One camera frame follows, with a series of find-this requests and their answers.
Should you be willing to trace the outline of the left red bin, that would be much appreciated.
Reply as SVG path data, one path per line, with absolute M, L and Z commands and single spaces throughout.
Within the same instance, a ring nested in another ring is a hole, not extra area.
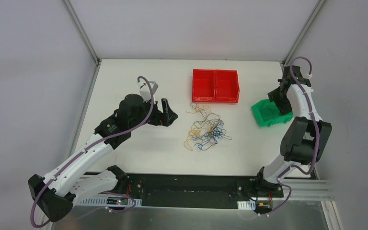
M 215 101 L 215 70 L 193 69 L 192 75 L 192 101 L 214 102 Z

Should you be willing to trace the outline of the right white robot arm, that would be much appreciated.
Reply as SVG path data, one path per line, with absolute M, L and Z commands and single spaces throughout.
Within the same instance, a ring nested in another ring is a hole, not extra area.
M 256 176 L 253 191 L 258 196 L 279 191 L 281 181 L 293 170 L 310 174 L 332 131 L 332 125 L 316 111 L 311 82 L 303 77 L 299 66 L 285 67 L 278 82 L 279 86 L 268 93 L 268 100 L 276 107 L 276 114 L 292 113 L 293 120 L 281 140 L 280 154 Z

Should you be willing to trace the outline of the right red bin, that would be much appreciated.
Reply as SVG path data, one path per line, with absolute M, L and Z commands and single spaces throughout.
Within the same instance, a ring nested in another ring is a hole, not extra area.
M 215 102 L 236 104 L 239 101 L 240 87 L 236 70 L 215 70 Z

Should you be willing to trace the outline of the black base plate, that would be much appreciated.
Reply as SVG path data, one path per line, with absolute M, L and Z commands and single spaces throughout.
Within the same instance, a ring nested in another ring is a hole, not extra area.
M 254 176 L 129 173 L 110 190 L 141 200 L 144 207 L 237 209 L 239 201 L 283 198 L 278 184 L 257 185 Z

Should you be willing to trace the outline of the red bin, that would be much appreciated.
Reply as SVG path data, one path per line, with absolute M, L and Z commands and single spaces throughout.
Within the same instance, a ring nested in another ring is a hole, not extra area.
M 215 70 L 215 102 L 236 104 L 239 101 L 240 87 L 236 70 Z
M 192 75 L 192 101 L 214 102 L 215 101 L 215 70 L 193 69 Z

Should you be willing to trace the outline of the green plastic bin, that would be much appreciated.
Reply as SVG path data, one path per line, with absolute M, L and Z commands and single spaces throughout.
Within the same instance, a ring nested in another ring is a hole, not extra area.
M 293 117 L 293 113 L 281 115 L 274 102 L 269 99 L 260 100 L 251 107 L 253 116 L 259 127 L 270 127 L 276 124 L 285 124 Z

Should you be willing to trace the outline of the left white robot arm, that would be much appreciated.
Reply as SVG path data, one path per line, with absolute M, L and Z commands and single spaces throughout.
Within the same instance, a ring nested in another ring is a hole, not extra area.
M 78 202 L 112 190 L 121 194 L 127 187 L 127 175 L 117 166 L 110 166 L 93 178 L 79 182 L 98 160 L 109 154 L 131 137 L 131 132 L 142 125 L 170 126 L 177 118 L 166 98 L 157 102 L 145 100 L 138 94 L 129 94 L 94 130 L 89 139 L 66 161 L 44 176 L 34 174 L 28 186 L 34 204 L 50 222 L 64 218 Z

